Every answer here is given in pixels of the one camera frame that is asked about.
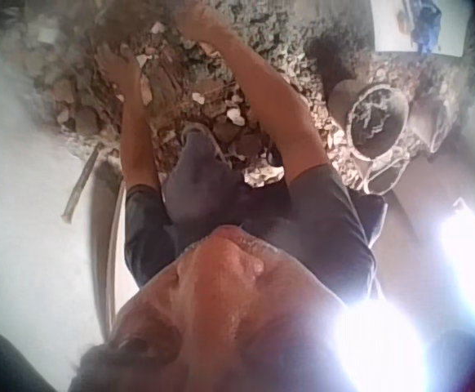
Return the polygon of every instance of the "wooden stick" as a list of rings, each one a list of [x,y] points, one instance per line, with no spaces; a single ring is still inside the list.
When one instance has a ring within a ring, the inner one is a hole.
[[[64,220],[65,223],[71,224],[73,221],[73,214],[78,202],[80,200],[80,196],[82,196],[83,189],[91,176],[92,169],[94,169],[94,165],[96,163],[96,159],[98,159],[98,155],[100,154],[100,150],[104,148],[103,143],[98,143],[92,151],[91,156],[87,160],[85,167],[83,167],[82,174],[80,178],[78,178],[78,182],[73,188],[73,192],[69,197],[69,201],[67,202],[67,206],[65,207],[64,215],[61,218]]]

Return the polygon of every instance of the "man's hand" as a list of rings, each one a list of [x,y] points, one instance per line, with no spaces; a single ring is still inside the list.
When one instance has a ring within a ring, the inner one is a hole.
[[[214,37],[225,29],[222,15],[200,0],[184,0],[175,19],[180,32],[193,41],[212,44]]]
[[[121,56],[115,55],[109,45],[104,43],[98,48],[95,58],[101,73],[116,83],[128,99],[134,94],[140,94],[141,69],[128,45],[122,44],[120,52]]]

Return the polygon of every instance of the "man's right hand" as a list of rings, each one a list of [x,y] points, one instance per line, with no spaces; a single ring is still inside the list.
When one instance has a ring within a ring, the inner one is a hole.
[[[223,16],[200,0],[184,0],[176,10],[175,19],[180,32],[192,41],[213,44],[214,38],[226,28]]]

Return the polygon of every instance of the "white wall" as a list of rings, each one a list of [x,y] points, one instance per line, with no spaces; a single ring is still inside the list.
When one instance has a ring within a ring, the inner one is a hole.
[[[0,333],[58,390],[90,345],[101,342],[93,292],[91,211],[108,215],[115,195],[91,181],[73,223],[60,218],[83,162],[30,121],[21,82],[0,62]]]

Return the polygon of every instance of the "man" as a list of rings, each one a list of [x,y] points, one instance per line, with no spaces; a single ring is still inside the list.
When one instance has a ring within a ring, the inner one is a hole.
[[[250,188],[193,126],[162,191],[140,67],[128,47],[122,57],[101,47],[100,67],[125,97],[126,259],[140,291],[70,390],[352,390],[334,324],[345,303],[368,295],[375,261],[308,107],[213,10],[190,1],[177,21],[232,69],[285,179]]]

